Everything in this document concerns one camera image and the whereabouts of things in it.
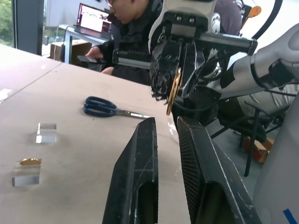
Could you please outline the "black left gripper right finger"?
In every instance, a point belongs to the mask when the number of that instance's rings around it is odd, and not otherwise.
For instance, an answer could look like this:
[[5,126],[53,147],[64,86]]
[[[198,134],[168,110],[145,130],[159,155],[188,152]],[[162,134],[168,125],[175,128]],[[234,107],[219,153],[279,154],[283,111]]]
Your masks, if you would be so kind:
[[177,119],[182,174],[192,224],[259,224],[260,217],[229,157],[208,131]]

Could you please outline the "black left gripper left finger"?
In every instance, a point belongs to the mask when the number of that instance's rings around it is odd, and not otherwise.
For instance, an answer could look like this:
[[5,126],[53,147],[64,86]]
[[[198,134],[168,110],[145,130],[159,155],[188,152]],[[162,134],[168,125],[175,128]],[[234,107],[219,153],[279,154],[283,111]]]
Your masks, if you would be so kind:
[[114,165],[102,223],[158,223],[157,129],[154,117],[137,125]]

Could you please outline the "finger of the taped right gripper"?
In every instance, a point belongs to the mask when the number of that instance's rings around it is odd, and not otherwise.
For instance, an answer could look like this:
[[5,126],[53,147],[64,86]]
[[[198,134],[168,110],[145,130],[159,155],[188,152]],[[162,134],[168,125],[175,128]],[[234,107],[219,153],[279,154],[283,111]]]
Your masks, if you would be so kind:
[[181,84],[178,96],[188,98],[198,81],[206,60],[201,47],[195,42],[187,43],[184,46],[182,59]]
[[162,35],[151,40],[149,75],[152,97],[157,101],[169,100],[174,77],[180,66],[181,53],[181,36]]

